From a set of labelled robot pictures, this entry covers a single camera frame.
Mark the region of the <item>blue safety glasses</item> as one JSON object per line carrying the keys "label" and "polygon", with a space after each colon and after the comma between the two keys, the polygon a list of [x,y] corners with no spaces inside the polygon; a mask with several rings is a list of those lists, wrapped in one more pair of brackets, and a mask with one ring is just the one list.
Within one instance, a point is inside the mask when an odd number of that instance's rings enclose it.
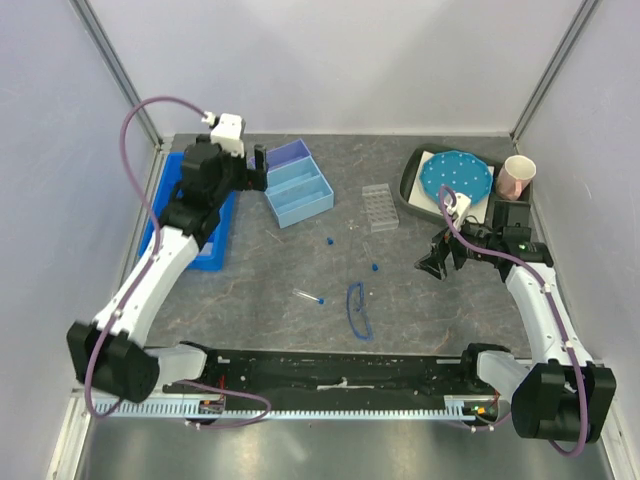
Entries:
{"label": "blue safety glasses", "polygon": [[365,342],[374,340],[373,329],[365,308],[365,289],[362,282],[354,282],[347,288],[346,315],[356,339]]}

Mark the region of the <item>glass stirring pipette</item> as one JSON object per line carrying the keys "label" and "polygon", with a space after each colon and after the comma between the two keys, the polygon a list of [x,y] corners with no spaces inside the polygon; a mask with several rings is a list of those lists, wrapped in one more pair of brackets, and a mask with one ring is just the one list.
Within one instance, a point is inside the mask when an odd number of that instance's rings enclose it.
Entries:
{"label": "glass stirring pipette", "polygon": [[355,277],[355,240],[358,233],[359,226],[351,223],[349,225],[349,244],[346,257],[346,285],[350,287],[357,281]]}

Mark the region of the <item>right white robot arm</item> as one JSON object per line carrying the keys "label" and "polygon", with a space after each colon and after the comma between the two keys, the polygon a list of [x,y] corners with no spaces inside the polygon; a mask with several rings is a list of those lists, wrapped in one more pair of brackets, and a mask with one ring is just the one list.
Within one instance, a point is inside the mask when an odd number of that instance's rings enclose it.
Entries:
{"label": "right white robot arm", "polygon": [[469,260],[496,268],[514,299],[530,345],[532,364],[520,364],[505,347],[472,344],[458,381],[477,394],[491,386],[509,403],[511,420],[522,438],[549,441],[554,448],[571,442],[578,455],[601,434],[617,383],[611,369],[596,364],[573,329],[558,289],[554,261],[546,244],[532,238],[530,206],[499,201],[492,223],[470,219],[469,197],[445,192],[440,209],[445,228],[416,268],[439,280],[446,261],[455,269]]}

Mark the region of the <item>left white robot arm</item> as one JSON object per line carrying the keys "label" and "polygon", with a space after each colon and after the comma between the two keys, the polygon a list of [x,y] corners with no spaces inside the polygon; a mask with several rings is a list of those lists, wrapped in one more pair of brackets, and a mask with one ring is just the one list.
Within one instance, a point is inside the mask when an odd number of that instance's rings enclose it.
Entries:
{"label": "left white robot arm", "polygon": [[187,344],[149,348],[146,339],[168,293],[219,225],[229,195],[265,191],[268,169],[261,145],[254,149],[252,165],[219,144],[198,141],[187,147],[180,178],[129,278],[90,323],[75,322],[67,333],[86,395],[100,391],[140,403],[156,388],[182,380],[198,393],[216,388],[220,371],[203,349]]}

